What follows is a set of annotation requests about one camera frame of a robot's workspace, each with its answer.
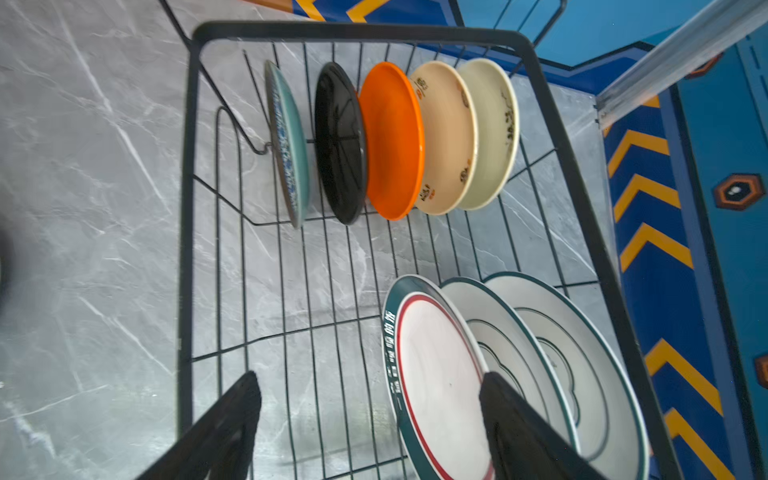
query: metal pole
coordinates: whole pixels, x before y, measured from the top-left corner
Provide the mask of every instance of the metal pole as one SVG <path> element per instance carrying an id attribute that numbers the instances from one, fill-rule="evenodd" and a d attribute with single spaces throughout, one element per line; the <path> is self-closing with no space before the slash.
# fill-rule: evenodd
<path id="1" fill-rule="evenodd" d="M 597 98 L 606 128 L 768 22 L 766 0 L 713 0 Z"/>

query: yellow chevron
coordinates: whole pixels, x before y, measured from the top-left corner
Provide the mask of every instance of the yellow chevron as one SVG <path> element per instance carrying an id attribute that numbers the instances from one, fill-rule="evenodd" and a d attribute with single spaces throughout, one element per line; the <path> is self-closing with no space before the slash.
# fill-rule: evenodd
<path id="1" fill-rule="evenodd" d="M 691 258 L 690 250 L 688 250 L 687 247 L 669 238 L 667 235 L 664 235 L 651 225 L 643 223 L 640 225 L 640 228 L 637 229 L 637 232 L 634 233 L 632 240 L 627 243 L 624 251 L 621 252 L 621 255 L 619 256 L 622 272 L 627 271 L 627 268 L 629 268 L 635 257 L 637 257 L 637 254 L 648 242 L 661 248 L 672 257 L 688 265 L 690 268 L 694 268 L 694 261 Z"/>
<path id="2" fill-rule="evenodd" d="M 649 134 L 643 134 L 639 131 L 627 130 L 627 132 L 624 133 L 624 137 L 621 138 L 619 146 L 616 147 L 616 151 L 611 156 L 611 161 L 608 162 L 609 177 L 614 176 L 616 170 L 619 168 L 619 164 L 627 155 L 629 147 L 632 145 L 647 148 L 648 150 L 652 150 L 664 155 L 670 154 L 670 148 L 666 139 L 661 137 L 654 137 L 653 135 Z"/>
<path id="3" fill-rule="evenodd" d="M 713 409 L 717 410 L 717 413 L 723 414 L 720 394 L 715 386 L 709 383 L 677 350 L 672 348 L 672 345 L 667 343 L 665 339 L 661 339 L 645 356 L 648 374 L 650 376 L 656 375 L 656 372 L 668 363 L 677 370 L 677 373 L 680 373 L 686 382 L 690 383 L 690 386 L 699 392 L 699 395 L 704 397 L 707 403 L 712 405 Z"/>
<path id="4" fill-rule="evenodd" d="M 355 23 L 366 23 L 366 15 L 387 2 L 389 2 L 389 0 L 362 0 L 360 3 L 347 10 L 346 15 Z"/>
<path id="5" fill-rule="evenodd" d="M 299 7 L 304 10 L 306 16 L 310 17 L 312 20 L 317 20 L 318 22 L 324 22 L 326 20 L 315 6 L 315 0 L 296 0 L 296 3 L 298 3 Z"/>
<path id="6" fill-rule="evenodd" d="M 645 102 L 643 105 L 646 107 L 653 107 L 653 108 L 661 108 L 661 104 L 659 103 L 659 96 L 655 96 L 651 98 L 649 101 Z"/>
<path id="7" fill-rule="evenodd" d="M 634 200 L 638 192 L 645 192 L 652 197 L 667 202 L 673 207 L 680 208 L 680 197 L 677 195 L 677 190 L 662 185 L 650 178 L 635 174 L 632 177 L 632 180 L 629 180 L 627 188 L 624 189 L 614 205 L 614 218 L 616 219 L 616 223 L 619 222 L 621 216 L 627 211 L 629 204 L 632 203 L 632 200 Z"/>
<path id="8" fill-rule="evenodd" d="M 670 431 L 670 437 L 672 439 L 680 436 L 688 444 L 691 450 L 694 451 L 697 457 L 704 463 L 704 465 L 712 473 L 712 476 L 717 480 L 736 480 L 733 473 L 723 464 L 715 452 L 713 452 L 704 440 L 701 439 L 694 429 L 688 425 L 683 416 L 676 410 L 670 409 L 664 415 L 664 420 L 667 422 L 667 428 Z"/>

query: cream plate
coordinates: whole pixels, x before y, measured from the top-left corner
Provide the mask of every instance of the cream plate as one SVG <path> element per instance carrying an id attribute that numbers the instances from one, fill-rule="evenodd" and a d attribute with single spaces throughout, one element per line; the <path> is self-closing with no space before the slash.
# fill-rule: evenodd
<path id="1" fill-rule="evenodd" d="M 476 210 L 491 203 L 512 172 L 520 140 L 518 99 L 507 74 L 495 62 L 476 58 L 458 68 L 478 118 L 475 176 L 458 204 Z"/>
<path id="2" fill-rule="evenodd" d="M 410 76 L 424 123 L 424 177 L 416 206 L 443 215 L 455 208 L 472 183 L 478 123 L 467 86 L 450 65 L 430 61 Z"/>
<path id="3" fill-rule="evenodd" d="M 498 372 L 579 452 L 576 427 L 558 377 L 528 327 L 495 293 L 469 278 L 441 285 L 478 342 L 492 372 Z"/>
<path id="4" fill-rule="evenodd" d="M 537 336 L 574 414 L 581 455 L 611 480 L 645 480 L 645 424 L 624 370 L 592 322 L 557 290 L 523 273 L 485 285 Z"/>
<path id="5" fill-rule="evenodd" d="M 479 399 L 488 367 L 464 320 L 434 283 L 405 275 L 382 321 L 390 399 L 419 478 L 489 480 Z"/>

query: black plate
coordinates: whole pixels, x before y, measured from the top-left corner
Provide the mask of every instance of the black plate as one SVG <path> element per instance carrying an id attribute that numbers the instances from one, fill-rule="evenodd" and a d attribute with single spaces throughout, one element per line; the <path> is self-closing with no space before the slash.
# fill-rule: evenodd
<path id="1" fill-rule="evenodd" d="M 329 62 L 315 93 L 315 152 L 328 204 L 341 223 L 360 215 L 368 190 L 366 132 L 357 92 L 344 70 Z"/>

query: dish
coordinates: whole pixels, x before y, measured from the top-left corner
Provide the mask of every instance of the dish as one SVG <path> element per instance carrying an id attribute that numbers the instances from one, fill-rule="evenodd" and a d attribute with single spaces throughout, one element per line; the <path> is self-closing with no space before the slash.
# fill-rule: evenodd
<path id="1" fill-rule="evenodd" d="M 490 480 L 478 398 L 488 367 L 464 320 L 434 283 L 405 275 L 382 322 L 392 408 L 419 478 Z"/>
<path id="2" fill-rule="evenodd" d="M 475 175 L 478 122 L 467 85 L 450 65 L 428 61 L 412 74 L 424 122 L 424 177 L 416 206 L 443 215 L 462 200 Z"/>
<path id="3" fill-rule="evenodd" d="M 344 70 L 326 63 L 315 93 L 317 170 L 336 218 L 351 225 L 360 215 L 368 189 L 366 130 L 357 92 Z"/>
<path id="4" fill-rule="evenodd" d="M 464 210 L 477 210 L 498 195 L 507 183 L 520 141 L 520 110 L 509 76 L 487 58 L 458 68 L 475 104 L 478 118 L 478 158 L 475 176 L 462 201 Z"/>
<path id="5" fill-rule="evenodd" d="M 576 436 L 560 381 L 528 327 L 495 293 L 469 278 L 443 282 L 492 372 L 498 372 L 576 452 Z"/>
<path id="6" fill-rule="evenodd" d="M 485 285 L 538 337 L 574 414 L 581 454 L 606 478 L 645 480 L 645 424 L 631 384 L 605 338 L 557 290 L 523 273 L 496 273 Z"/>
<path id="7" fill-rule="evenodd" d="M 387 220 L 413 208 L 424 175 L 424 127 L 411 81 L 396 65 L 373 67 L 360 91 L 368 141 L 368 198 Z"/>
<path id="8" fill-rule="evenodd" d="M 277 65 L 269 60 L 264 62 L 264 80 L 272 126 L 272 155 L 280 170 L 280 184 L 291 224 L 300 228 L 310 204 L 310 168 L 301 117 L 286 79 Z"/>

